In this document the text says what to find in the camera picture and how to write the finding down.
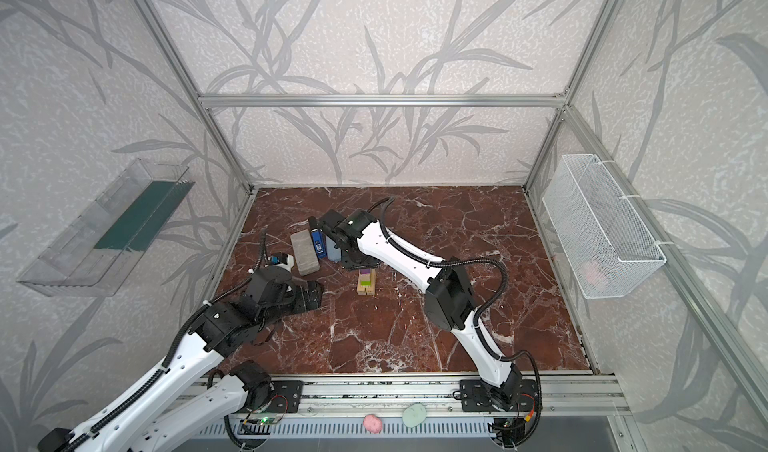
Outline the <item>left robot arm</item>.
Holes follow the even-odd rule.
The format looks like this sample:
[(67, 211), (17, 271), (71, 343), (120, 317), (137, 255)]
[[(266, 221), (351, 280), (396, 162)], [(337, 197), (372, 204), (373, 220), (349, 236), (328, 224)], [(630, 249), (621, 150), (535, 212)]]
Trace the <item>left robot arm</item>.
[(246, 361), (194, 399), (170, 407), (267, 326), (319, 309), (324, 293), (320, 283), (295, 278), (284, 265), (258, 269), (235, 289), (238, 298), (220, 296), (194, 312), (165, 357), (117, 399), (72, 430), (47, 433), (38, 450), (166, 451), (220, 417), (268, 404), (274, 395), (270, 375)]

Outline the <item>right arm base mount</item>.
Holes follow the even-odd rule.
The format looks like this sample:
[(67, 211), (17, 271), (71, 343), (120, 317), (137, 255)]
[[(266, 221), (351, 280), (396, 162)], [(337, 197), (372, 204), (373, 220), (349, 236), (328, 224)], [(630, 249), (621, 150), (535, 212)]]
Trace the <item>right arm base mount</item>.
[(537, 382), (533, 379), (523, 379), (512, 392), (490, 387), (480, 379), (464, 379), (454, 392), (463, 412), (529, 413), (536, 409), (539, 396)]

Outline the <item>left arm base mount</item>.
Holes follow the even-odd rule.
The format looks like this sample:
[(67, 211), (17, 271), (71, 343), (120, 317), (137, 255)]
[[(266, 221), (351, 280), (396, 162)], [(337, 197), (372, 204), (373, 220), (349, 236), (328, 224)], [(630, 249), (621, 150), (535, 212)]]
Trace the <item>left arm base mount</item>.
[(297, 413), (303, 388), (304, 382), (300, 380), (272, 381), (257, 389), (251, 398), (250, 407), (258, 413)]

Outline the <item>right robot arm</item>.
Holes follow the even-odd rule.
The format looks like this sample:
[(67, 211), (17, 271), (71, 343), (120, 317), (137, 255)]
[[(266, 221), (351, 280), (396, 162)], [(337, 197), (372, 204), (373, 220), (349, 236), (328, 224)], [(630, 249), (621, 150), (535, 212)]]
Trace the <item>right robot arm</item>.
[(424, 313), (438, 328), (453, 334), (475, 364), (489, 401), (509, 411), (522, 390), (522, 373), (513, 359), (502, 354), (481, 321), (488, 304), (478, 305), (466, 267), (487, 264), (501, 273), (499, 297), (508, 274), (494, 259), (452, 258), (431, 255), (391, 232), (380, 218), (357, 210), (348, 217), (331, 210), (318, 220), (320, 230), (341, 251), (348, 270), (384, 264), (405, 276), (424, 295)]

